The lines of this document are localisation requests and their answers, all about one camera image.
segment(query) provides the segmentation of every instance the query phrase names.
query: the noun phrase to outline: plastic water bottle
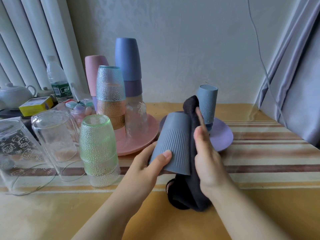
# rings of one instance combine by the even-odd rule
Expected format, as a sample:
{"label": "plastic water bottle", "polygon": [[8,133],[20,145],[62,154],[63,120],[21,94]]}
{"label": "plastic water bottle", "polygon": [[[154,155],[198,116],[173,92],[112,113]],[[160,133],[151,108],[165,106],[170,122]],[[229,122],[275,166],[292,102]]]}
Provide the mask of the plastic water bottle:
{"label": "plastic water bottle", "polygon": [[66,74],[60,67],[55,56],[48,56],[47,75],[58,103],[73,99]]}

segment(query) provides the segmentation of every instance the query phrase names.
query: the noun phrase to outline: pink cup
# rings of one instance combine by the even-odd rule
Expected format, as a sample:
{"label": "pink cup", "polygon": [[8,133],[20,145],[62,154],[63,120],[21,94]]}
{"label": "pink cup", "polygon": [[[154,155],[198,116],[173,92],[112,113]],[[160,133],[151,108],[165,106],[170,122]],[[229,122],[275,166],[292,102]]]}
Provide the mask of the pink cup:
{"label": "pink cup", "polygon": [[85,72],[91,96],[96,96],[97,73],[99,66],[108,66],[105,56],[86,56],[84,59]]}

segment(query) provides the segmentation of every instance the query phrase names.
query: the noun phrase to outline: teapot handle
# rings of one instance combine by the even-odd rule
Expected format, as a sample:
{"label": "teapot handle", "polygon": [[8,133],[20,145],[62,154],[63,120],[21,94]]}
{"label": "teapot handle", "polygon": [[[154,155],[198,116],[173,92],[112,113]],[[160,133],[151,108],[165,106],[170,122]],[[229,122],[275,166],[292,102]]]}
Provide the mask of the teapot handle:
{"label": "teapot handle", "polygon": [[30,87],[33,88],[33,94],[32,94],[32,96],[35,97],[36,94],[37,94],[37,89],[36,89],[34,86],[32,86],[32,85],[29,85],[29,86],[27,86],[26,88],[29,89]]}

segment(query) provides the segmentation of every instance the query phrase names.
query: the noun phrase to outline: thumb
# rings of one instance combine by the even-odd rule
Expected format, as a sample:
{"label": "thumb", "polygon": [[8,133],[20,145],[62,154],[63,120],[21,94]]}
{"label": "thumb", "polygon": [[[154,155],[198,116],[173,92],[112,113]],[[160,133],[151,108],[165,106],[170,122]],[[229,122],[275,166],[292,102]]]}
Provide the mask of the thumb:
{"label": "thumb", "polygon": [[168,164],[172,157],[172,152],[166,150],[162,154],[158,155],[146,168],[146,171],[150,176],[158,176],[162,168]]}
{"label": "thumb", "polygon": [[195,147],[198,154],[210,156],[210,149],[212,148],[211,142],[204,135],[202,126],[198,126],[193,133]]}

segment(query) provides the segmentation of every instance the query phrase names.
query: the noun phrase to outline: green textured cup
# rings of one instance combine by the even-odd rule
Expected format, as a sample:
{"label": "green textured cup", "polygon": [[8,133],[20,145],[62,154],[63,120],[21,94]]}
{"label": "green textured cup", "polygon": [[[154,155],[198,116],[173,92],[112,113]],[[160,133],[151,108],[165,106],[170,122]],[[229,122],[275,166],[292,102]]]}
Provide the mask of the green textured cup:
{"label": "green textured cup", "polygon": [[120,171],[115,133],[109,117],[94,114],[83,119],[80,128],[80,157],[94,187],[112,184]]}

